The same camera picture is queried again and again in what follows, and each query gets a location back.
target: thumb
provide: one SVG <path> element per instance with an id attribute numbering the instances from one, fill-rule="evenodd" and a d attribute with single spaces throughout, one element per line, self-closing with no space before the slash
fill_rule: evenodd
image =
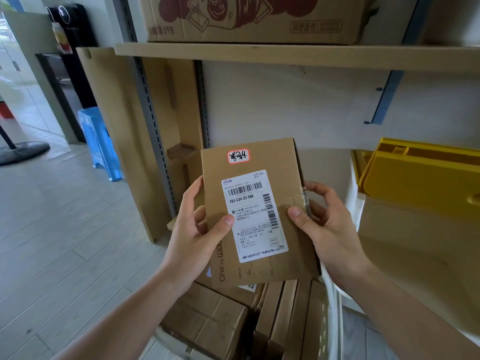
<path id="1" fill-rule="evenodd" d="M 203 237 L 207 241 L 217 244 L 228 234 L 234 223 L 235 218 L 231 214 L 227 214 L 223 216 Z"/>
<path id="2" fill-rule="evenodd" d="M 288 208 L 288 217 L 293 221 L 297 227 L 305 232 L 310 239 L 318 240 L 323 228 L 317 225 L 308 215 L 306 215 L 300 208 L 291 206 Z"/>

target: black fan stand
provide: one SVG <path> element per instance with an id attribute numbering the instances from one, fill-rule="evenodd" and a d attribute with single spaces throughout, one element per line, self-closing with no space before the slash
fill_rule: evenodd
<path id="1" fill-rule="evenodd" d="M 28 141 L 14 144 L 2 126 L 0 126 L 0 135 L 8 144 L 8 146 L 0 148 L 0 167 L 25 162 L 50 150 L 50 145 L 43 141 Z"/>

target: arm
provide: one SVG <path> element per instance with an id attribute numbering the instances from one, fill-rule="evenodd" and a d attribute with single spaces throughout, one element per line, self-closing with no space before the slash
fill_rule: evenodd
<path id="1" fill-rule="evenodd" d="M 363 252 L 350 212 L 332 188 L 305 182 L 328 208 L 310 200 L 313 219 L 290 207 L 292 221 L 310 236 L 332 280 L 373 321 L 401 359 L 480 359 L 471 342 L 383 275 Z"/>
<path id="2" fill-rule="evenodd" d="M 203 177 L 184 193 L 165 258 L 150 280 L 55 359 L 138 359 L 165 314 L 205 269 L 230 231 L 228 214 L 210 232 L 205 206 L 194 211 Z"/>

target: forearm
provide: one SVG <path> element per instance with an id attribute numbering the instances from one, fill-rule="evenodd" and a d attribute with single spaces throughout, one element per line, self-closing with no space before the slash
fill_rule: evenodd
<path id="1" fill-rule="evenodd" d="M 480 347 L 375 266 L 345 288 L 401 359 L 480 359 Z"/>
<path id="2" fill-rule="evenodd" d="M 138 359 L 148 339 L 184 288 L 159 270 L 110 315 L 55 359 Z"/>

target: sticker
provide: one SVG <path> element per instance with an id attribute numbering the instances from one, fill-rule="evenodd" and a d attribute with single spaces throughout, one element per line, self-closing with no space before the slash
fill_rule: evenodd
<path id="1" fill-rule="evenodd" d="M 230 164 L 244 163 L 250 160 L 250 152 L 248 149 L 231 150 L 227 156 Z"/>
<path id="2" fill-rule="evenodd" d="M 206 275 L 207 275 L 208 278 L 212 278 L 212 270 L 211 270 L 210 266 L 208 267 Z M 255 290 L 257 290 L 257 285 L 256 284 L 239 285 L 238 288 L 242 288 L 244 290 L 249 290 L 250 292 L 255 293 Z"/>
<path id="3" fill-rule="evenodd" d="M 289 251 L 267 171 L 221 181 L 240 263 Z"/>

